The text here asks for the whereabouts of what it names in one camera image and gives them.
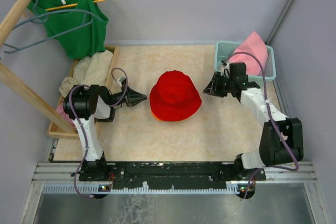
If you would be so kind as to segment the orange bucket hat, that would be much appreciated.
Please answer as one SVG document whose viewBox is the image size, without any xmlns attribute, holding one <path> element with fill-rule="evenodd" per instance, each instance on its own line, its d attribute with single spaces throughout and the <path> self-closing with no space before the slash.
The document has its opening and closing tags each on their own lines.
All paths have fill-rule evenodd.
<svg viewBox="0 0 336 224">
<path fill-rule="evenodd" d="M 156 115 L 152 111 L 151 114 L 156 120 L 161 122 L 180 122 L 190 118 L 190 116 L 186 116 L 185 114 L 180 114 L 175 111 L 162 112 L 160 115 Z"/>
</svg>

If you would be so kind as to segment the red hat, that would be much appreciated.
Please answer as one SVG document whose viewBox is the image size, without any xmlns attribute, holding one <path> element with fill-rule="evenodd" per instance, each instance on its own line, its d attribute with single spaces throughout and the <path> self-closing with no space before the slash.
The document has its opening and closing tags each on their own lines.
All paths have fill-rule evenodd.
<svg viewBox="0 0 336 224">
<path fill-rule="evenodd" d="M 191 78 L 181 71 L 166 71 L 150 92 L 150 110 L 156 115 L 175 111 L 186 116 L 194 115 L 202 100 Z"/>
</svg>

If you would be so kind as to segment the pink hat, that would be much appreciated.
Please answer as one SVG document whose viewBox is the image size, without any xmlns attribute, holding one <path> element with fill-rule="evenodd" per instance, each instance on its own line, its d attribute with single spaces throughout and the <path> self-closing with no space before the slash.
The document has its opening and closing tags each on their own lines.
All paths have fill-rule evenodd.
<svg viewBox="0 0 336 224">
<path fill-rule="evenodd" d="M 246 65 L 247 74 L 252 76 L 260 76 L 261 69 L 257 61 L 244 53 L 255 56 L 264 69 L 268 59 L 268 52 L 265 43 L 261 37 L 254 31 L 248 38 L 234 50 L 234 56 L 230 57 L 229 63 L 243 62 Z"/>
</svg>

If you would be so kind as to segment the wooden clothes rack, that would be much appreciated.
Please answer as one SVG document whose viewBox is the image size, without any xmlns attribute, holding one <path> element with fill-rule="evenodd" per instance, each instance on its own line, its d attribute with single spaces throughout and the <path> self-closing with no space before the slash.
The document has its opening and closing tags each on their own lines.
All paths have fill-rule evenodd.
<svg viewBox="0 0 336 224">
<path fill-rule="evenodd" d="M 1 43 L 9 37 L 30 0 L 1 0 Z M 56 85 L 68 73 L 70 60 L 49 41 L 6 55 L 1 61 L 1 140 L 37 140 L 49 121 L 65 131 L 72 126 L 49 102 L 57 100 Z"/>
</svg>

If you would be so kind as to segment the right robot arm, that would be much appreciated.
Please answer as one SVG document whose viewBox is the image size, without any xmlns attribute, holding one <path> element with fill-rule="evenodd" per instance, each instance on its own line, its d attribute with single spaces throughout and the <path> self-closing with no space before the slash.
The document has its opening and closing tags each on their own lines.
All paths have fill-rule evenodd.
<svg viewBox="0 0 336 224">
<path fill-rule="evenodd" d="M 286 116 L 269 101 L 266 86 L 249 80 L 244 63 L 231 63 L 223 72 L 214 72 L 203 93 L 220 98 L 231 94 L 262 127 L 259 147 L 236 156 L 234 172 L 239 179 L 253 178 L 266 167 L 298 171 L 298 163 L 303 159 L 302 123 Z"/>
</svg>

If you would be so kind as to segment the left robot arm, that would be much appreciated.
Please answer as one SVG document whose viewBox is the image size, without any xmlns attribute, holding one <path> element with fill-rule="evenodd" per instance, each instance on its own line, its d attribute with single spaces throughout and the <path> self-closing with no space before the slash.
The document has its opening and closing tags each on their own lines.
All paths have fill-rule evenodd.
<svg viewBox="0 0 336 224">
<path fill-rule="evenodd" d="M 112 122 L 116 108 L 125 104 L 131 108 L 145 101 L 147 96 L 121 85 L 121 92 L 100 85 L 74 86 L 63 101 L 64 112 L 74 123 L 80 139 L 83 159 L 77 174 L 81 181 L 105 180 L 111 171 L 99 143 L 96 123 Z"/>
</svg>

